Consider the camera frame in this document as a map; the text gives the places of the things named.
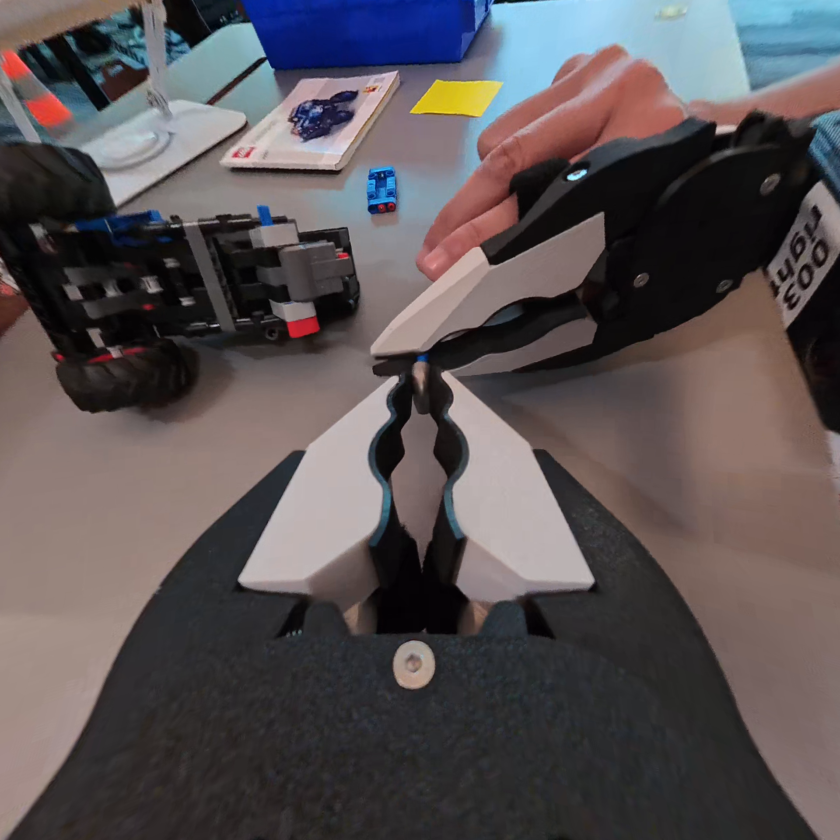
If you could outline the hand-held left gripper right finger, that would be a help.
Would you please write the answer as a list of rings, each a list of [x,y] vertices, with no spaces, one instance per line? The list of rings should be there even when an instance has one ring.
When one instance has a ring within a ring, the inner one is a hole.
[[[451,374],[434,375],[434,456],[446,482],[434,575],[497,603],[587,592],[595,578],[530,444]]]

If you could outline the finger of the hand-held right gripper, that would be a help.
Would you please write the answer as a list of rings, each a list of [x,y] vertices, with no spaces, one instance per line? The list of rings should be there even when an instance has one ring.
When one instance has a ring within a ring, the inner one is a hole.
[[[482,248],[472,248],[394,317],[373,342],[371,354],[424,353],[451,333],[480,327],[513,303],[573,291],[601,256],[605,241],[605,216],[598,213],[497,265]]]
[[[457,332],[427,351],[378,356],[378,376],[408,372],[420,356],[456,376],[518,371],[593,342],[596,323],[582,305],[513,305],[477,328]]]

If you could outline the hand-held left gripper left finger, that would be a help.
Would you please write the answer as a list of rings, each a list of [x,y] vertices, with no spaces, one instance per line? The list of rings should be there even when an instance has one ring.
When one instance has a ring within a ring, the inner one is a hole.
[[[344,613],[379,586],[368,542],[384,490],[369,452],[391,417],[393,376],[307,447],[238,583],[253,592],[308,595]]]

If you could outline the toy brick truck model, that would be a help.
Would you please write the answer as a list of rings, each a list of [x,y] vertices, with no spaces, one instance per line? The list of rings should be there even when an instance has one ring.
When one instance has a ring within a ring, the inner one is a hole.
[[[267,206],[192,221],[117,214],[94,160],[63,146],[2,144],[1,217],[2,267],[85,413],[189,392],[197,359],[177,339],[298,340],[361,299],[346,227],[301,232]]]

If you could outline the person's right forearm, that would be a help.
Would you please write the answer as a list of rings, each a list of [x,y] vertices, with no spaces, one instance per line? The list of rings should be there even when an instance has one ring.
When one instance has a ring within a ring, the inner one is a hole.
[[[694,100],[686,105],[691,117],[718,126],[737,125],[751,112],[784,119],[816,118],[839,110],[839,60],[776,82],[727,101]]]

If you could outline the person's right hand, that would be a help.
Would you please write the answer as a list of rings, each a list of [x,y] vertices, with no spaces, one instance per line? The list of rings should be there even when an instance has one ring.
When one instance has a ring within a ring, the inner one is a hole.
[[[551,159],[576,161],[616,139],[644,139],[684,121],[688,108],[660,71],[610,45],[569,58],[552,84],[480,135],[479,164],[429,228],[416,266],[439,279],[471,249],[518,220],[510,183]]]

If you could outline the small blue brick piece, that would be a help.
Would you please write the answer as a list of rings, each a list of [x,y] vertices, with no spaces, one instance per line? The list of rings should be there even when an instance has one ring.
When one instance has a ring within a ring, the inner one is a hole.
[[[391,165],[370,168],[366,181],[366,205],[370,215],[393,214],[398,196],[396,171]]]

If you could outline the yellow sticky note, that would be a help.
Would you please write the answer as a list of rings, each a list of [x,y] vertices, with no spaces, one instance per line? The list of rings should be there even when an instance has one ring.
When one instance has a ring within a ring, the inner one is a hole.
[[[435,80],[410,113],[479,118],[502,86],[496,80]]]

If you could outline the instruction booklet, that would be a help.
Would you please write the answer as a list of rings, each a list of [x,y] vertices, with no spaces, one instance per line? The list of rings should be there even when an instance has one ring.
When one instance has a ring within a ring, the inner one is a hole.
[[[220,160],[229,171],[340,172],[400,87],[397,70],[305,78]]]

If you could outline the blue plastic bin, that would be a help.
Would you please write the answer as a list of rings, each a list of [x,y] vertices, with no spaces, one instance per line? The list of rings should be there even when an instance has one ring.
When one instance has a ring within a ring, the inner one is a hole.
[[[276,70],[460,62],[491,1],[244,1]]]

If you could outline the orange traffic cone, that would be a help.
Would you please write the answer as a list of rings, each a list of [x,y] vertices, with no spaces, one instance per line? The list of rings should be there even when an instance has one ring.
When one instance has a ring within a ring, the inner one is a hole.
[[[66,132],[75,118],[45,85],[37,79],[19,55],[12,50],[2,51],[2,71],[11,85],[16,99],[40,129],[48,133]]]

